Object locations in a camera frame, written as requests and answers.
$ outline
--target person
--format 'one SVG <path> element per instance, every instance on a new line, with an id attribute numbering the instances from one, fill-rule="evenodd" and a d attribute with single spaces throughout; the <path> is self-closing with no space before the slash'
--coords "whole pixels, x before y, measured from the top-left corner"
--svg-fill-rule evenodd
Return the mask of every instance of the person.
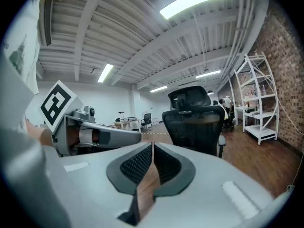
<path id="1" fill-rule="evenodd" d="M 218 102 L 225 108 L 228 119 L 225 121 L 224 127 L 229 124 L 231 128 L 233 128 L 233 118 L 234 118 L 234 106 L 232 99 L 229 96 L 226 96 L 225 98 L 219 99 Z"/>
<path id="2" fill-rule="evenodd" d="M 7 57 L 23 82 L 34 94 L 38 94 L 36 62 L 39 53 L 37 30 L 39 4 L 44 1 L 27 0 L 7 29 L 1 43 L 2 54 Z M 25 116 L 21 120 L 17 130 L 39 140 L 42 145 L 53 145 L 51 131 L 35 127 Z M 68 131 L 69 145 L 78 143 L 79 130 L 68 129 Z M 98 134 L 93 132 L 92 138 L 94 141 L 98 140 Z"/>

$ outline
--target white metal shelf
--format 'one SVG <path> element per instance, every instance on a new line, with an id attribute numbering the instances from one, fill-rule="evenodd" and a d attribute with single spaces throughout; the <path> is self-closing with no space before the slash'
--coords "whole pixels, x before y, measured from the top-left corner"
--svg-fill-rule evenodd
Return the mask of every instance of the white metal shelf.
<path id="1" fill-rule="evenodd" d="M 245 116 L 253 117 L 256 119 L 263 119 L 263 118 L 271 117 L 273 114 L 273 112 L 263 112 L 263 114 L 253 115 L 254 113 L 257 113 L 257 112 L 245 113 Z"/>
<path id="2" fill-rule="evenodd" d="M 269 71 L 269 74 L 267 74 L 267 75 L 265 75 L 259 69 L 259 65 L 261 65 L 261 63 L 263 63 L 263 62 L 266 63 L 267 69 Z M 239 90 L 241 93 L 241 99 L 242 99 L 242 105 L 243 105 L 243 132 L 246 130 L 246 131 L 250 132 L 251 134 L 253 134 L 255 137 L 257 137 L 259 145 L 261 144 L 261 141 L 265 140 L 265 139 L 275 138 L 275 140 L 276 140 L 277 134 L 278 134 L 278 127 L 279 127 L 279 125 L 278 125 L 278 123 L 279 123 L 279 121 L 278 121 L 279 106 L 278 106 L 278 99 L 277 99 L 276 84 L 274 81 L 274 76 L 271 72 L 271 68 L 267 61 L 267 58 L 265 57 L 265 54 L 262 53 L 262 55 L 255 55 L 255 56 L 250 56 L 250 57 L 248 57 L 248 55 L 245 54 L 245 61 L 240 66 L 240 68 L 234 72 L 237 77 L 237 82 L 238 82 Z M 249 79 L 248 81 L 246 81 L 245 83 L 240 84 L 238 74 L 245 73 L 245 72 L 251 72 L 250 75 L 252 76 L 252 78 Z M 270 89 L 272 89 L 272 91 L 273 91 L 273 94 L 261 95 L 259 84 L 263 81 L 266 81 L 266 84 L 269 84 Z M 248 85 L 255 85 L 257 96 L 250 97 L 250 98 L 249 97 L 245 98 L 243 96 L 243 89 L 245 89 L 244 87 L 248 86 Z M 262 99 L 269 98 L 269 97 L 275 98 L 275 102 L 276 102 L 275 109 L 272 112 L 263 112 Z M 245 112 L 245 102 L 254 101 L 254 100 L 258 101 L 258 104 L 260 106 L 260 110 L 259 110 L 260 113 L 256 114 L 256 115 L 253 115 L 253 114 L 257 113 L 257 112 L 246 113 Z M 276 116 L 275 131 L 266 127 L 274 116 Z M 258 119 L 259 125 L 246 126 L 245 117 L 253 117 L 255 119 Z"/>
<path id="3" fill-rule="evenodd" d="M 271 136 L 273 135 L 273 137 L 276 136 L 276 132 L 270 128 L 265 127 L 262 130 L 262 133 L 260 133 L 260 125 L 251 125 L 251 126 L 246 126 L 245 130 L 250 132 L 252 135 L 254 135 L 255 137 L 266 137 L 266 136 Z"/>
<path id="4" fill-rule="evenodd" d="M 264 76 L 257 76 L 256 78 L 257 78 L 257 81 L 259 84 L 266 80 L 266 78 Z M 249 86 L 249 85 L 254 85 L 254 84 L 255 84 L 255 79 L 251 78 L 248 81 L 246 81 L 245 83 L 243 83 L 241 85 L 241 88 L 243 88 L 244 86 Z"/>
<path id="5" fill-rule="evenodd" d="M 271 95 L 262 95 L 261 98 L 263 99 L 263 98 L 274 97 L 274 96 L 275 96 L 275 94 L 271 94 Z M 256 96 L 256 97 L 246 98 L 246 100 L 244 99 L 243 101 L 244 101 L 244 102 L 248 102 L 248 101 L 254 101 L 254 100 L 258 100 L 258 99 L 259 99 L 259 97 Z"/>

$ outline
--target bottle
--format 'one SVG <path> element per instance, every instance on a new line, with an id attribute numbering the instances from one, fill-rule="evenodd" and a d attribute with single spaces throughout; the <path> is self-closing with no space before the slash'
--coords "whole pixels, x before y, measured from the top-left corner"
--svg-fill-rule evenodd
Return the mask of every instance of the bottle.
<path id="1" fill-rule="evenodd" d="M 257 97 L 257 87 L 256 86 L 254 86 L 253 94 L 254 94 L 255 97 Z"/>
<path id="2" fill-rule="evenodd" d="M 262 90 L 263 90 L 263 95 L 266 95 L 266 90 L 265 90 L 265 87 L 264 87 L 264 85 L 263 85 L 263 88 L 262 88 Z"/>

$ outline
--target table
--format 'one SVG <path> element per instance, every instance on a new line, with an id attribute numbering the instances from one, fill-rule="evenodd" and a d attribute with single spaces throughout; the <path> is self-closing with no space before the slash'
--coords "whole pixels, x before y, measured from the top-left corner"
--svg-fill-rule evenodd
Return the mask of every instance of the table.
<path id="1" fill-rule="evenodd" d="M 250 110 L 250 109 L 256 109 L 256 108 L 257 108 L 256 105 L 252 105 L 250 107 L 248 107 L 247 105 L 244 106 L 244 107 L 243 106 L 235 107 L 235 110 L 236 110 L 236 113 L 237 113 L 235 117 L 238 117 L 238 112 L 241 112 L 242 113 L 242 117 L 243 117 L 243 109 L 244 110 Z"/>
<path id="2" fill-rule="evenodd" d="M 121 129 L 126 129 L 126 126 L 128 125 L 129 126 L 129 129 L 128 130 L 131 130 L 131 123 L 133 122 L 137 122 L 138 124 L 138 129 L 139 129 L 139 132 L 141 133 L 141 124 L 139 122 L 140 120 L 137 119 L 137 120 L 132 120 L 132 121 L 124 121 L 124 122 L 114 122 L 115 125 L 120 125 L 121 126 Z"/>

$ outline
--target ceiling beam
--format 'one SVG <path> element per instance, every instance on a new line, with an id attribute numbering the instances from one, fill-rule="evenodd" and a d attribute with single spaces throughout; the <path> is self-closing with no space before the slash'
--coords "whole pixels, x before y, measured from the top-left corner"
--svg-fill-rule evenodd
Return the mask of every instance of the ceiling beam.
<path id="1" fill-rule="evenodd" d="M 206 78 L 206 87 L 208 87 L 208 85 L 212 85 L 214 83 L 218 84 L 219 82 L 221 82 L 222 80 L 219 80 L 219 79 L 216 79 L 220 76 L 220 74 L 218 75 L 210 75 Z M 196 79 L 195 76 L 191 76 L 191 77 L 187 77 L 187 78 L 183 78 L 183 79 L 180 79 L 179 81 L 175 81 L 175 82 L 172 82 L 170 84 L 166 84 L 166 86 L 168 87 L 168 89 L 171 89 L 171 88 L 175 88 L 175 87 L 178 87 L 180 85 L 183 85 L 183 84 L 186 84 L 186 83 L 189 83 L 189 82 L 192 82 L 196 80 L 197 82 L 193 82 L 193 84 L 197 84 L 197 85 L 204 85 L 205 84 L 205 79 Z"/>
<path id="2" fill-rule="evenodd" d="M 210 51 L 205 53 L 205 62 L 210 63 L 213 61 L 225 59 L 229 57 L 231 47 L 221 48 L 218 50 Z M 204 55 L 200 54 L 196 57 L 191 57 L 187 60 L 181 61 L 171 67 L 168 67 L 156 74 L 153 74 L 152 76 L 144 79 L 143 81 L 139 82 L 137 84 L 137 89 L 141 89 L 150 83 L 154 81 L 161 80 L 162 78 L 165 78 L 171 74 L 178 73 L 180 71 L 186 70 L 188 68 L 192 68 L 198 65 L 203 64 L 204 61 Z"/>
<path id="3" fill-rule="evenodd" d="M 183 88 L 186 88 L 186 87 L 190 87 L 190 86 L 202 86 L 206 91 L 211 89 L 212 91 L 215 91 L 216 92 L 216 88 L 217 88 L 217 85 L 220 84 L 221 80 L 218 79 L 218 80 L 210 80 L 209 81 L 209 84 L 210 85 L 204 85 L 205 82 L 193 82 L 193 83 L 190 83 L 190 84 L 187 84 L 187 85 L 182 85 L 182 86 L 173 86 L 173 87 L 170 87 L 168 89 L 166 89 L 166 93 L 170 93 L 170 92 L 173 92 L 177 89 L 183 89 Z"/>
<path id="4" fill-rule="evenodd" d="M 86 31 L 89 23 L 92 19 L 92 15 L 100 0 L 87 0 L 85 8 L 82 11 L 81 18 L 78 24 L 75 52 L 74 52 L 74 64 L 75 64 L 75 80 L 79 81 L 79 65 L 81 62 L 82 47 L 84 44 Z"/>
<path id="5" fill-rule="evenodd" d="M 238 9 L 228 9 L 225 11 L 218 11 L 209 14 L 204 14 L 198 17 L 198 24 L 201 28 L 206 26 L 212 26 L 218 23 L 236 21 L 238 15 Z M 142 60 L 146 59 L 153 52 L 171 43 L 173 40 L 178 39 L 191 30 L 196 29 L 194 19 L 189 19 L 158 36 L 152 40 L 149 44 L 144 46 L 139 52 L 137 52 L 124 66 L 119 70 L 119 75 L 115 75 L 112 79 L 111 85 L 115 85 L 123 75 L 129 70 L 138 65 Z"/>
<path id="6" fill-rule="evenodd" d="M 234 75 L 234 70 L 237 70 L 239 68 L 239 66 L 241 65 L 241 63 L 243 62 L 244 54 L 248 53 L 251 50 L 251 48 L 252 48 L 254 42 L 256 41 L 256 39 L 261 31 L 261 28 L 264 24 L 264 20 L 267 15 L 269 0 L 257 0 L 256 4 L 257 4 L 257 6 L 256 6 L 256 10 L 255 10 L 255 19 L 252 24 L 252 29 L 250 31 L 246 44 L 245 44 L 242 52 L 240 53 L 239 58 L 237 59 L 236 63 L 231 68 L 230 72 L 228 73 L 229 77 L 232 77 Z M 218 87 L 217 91 L 219 91 L 227 82 L 228 82 L 228 79 L 225 77 L 223 82 Z"/>

